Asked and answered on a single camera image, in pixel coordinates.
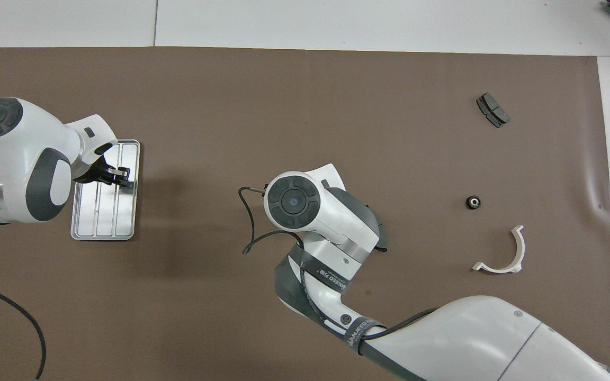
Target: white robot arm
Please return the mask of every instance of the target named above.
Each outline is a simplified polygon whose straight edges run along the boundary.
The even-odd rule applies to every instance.
[[[16,97],[0,99],[0,224],[53,219],[72,180],[128,186],[128,169],[102,156],[116,137],[98,115],[63,124]]]
[[[389,329],[342,304],[366,256],[387,244],[373,212],[346,192],[332,164],[277,176],[264,208],[279,229],[304,232],[303,247],[293,246],[275,268],[279,299],[400,378],[610,380],[610,369],[496,297],[466,297]]]

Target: brown mat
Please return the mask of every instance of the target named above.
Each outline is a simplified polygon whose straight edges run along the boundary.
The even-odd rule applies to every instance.
[[[490,92],[512,118],[494,128]],[[279,302],[290,237],[247,257],[237,189],[333,162],[385,222],[344,302],[387,325],[498,296],[610,365],[610,199],[595,58],[212,48],[0,49],[0,97],[93,113],[143,146],[128,242],[70,238],[71,208],[0,228],[0,291],[48,341],[44,378],[395,379]],[[465,208],[479,195],[482,208]],[[273,229],[250,195],[259,233]],[[487,275],[515,254],[523,270]],[[0,302],[0,379],[34,331]]]

